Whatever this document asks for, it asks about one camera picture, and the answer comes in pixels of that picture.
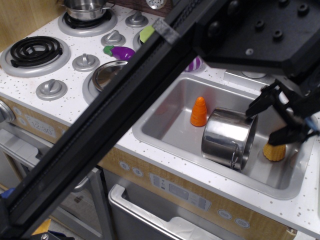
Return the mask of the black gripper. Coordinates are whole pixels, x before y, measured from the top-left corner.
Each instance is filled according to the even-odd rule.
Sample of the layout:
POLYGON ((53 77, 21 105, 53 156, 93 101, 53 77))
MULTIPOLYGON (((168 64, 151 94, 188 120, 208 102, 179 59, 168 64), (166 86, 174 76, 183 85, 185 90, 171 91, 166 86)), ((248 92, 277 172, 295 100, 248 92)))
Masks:
POLYGON ((273 106, 287 123, 269 135, 268 144, 280 146, 293 143, 304 143, 309 138, 317 135, 317 125, 312 120, 312 115, 320 111, 320 89, 315 88, 300 94, 276 80, 269 86, 261 89, 257 97, 245 112, 251 118, 273 106), (299 125, 298 119, 305 125, 299 125))

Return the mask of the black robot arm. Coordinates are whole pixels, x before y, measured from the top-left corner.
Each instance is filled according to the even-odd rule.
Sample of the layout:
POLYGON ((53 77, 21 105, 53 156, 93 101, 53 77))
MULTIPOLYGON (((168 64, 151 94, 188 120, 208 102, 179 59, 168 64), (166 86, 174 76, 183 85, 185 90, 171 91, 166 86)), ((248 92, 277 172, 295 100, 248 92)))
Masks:
POLYGON ((320 3, 317 0, 205 0, 193 46, 213 68, 266 74, 246 110, 252 117, 273 107, 285 127, 269 136, 273 146, 318 135, 320 110, 320 3))

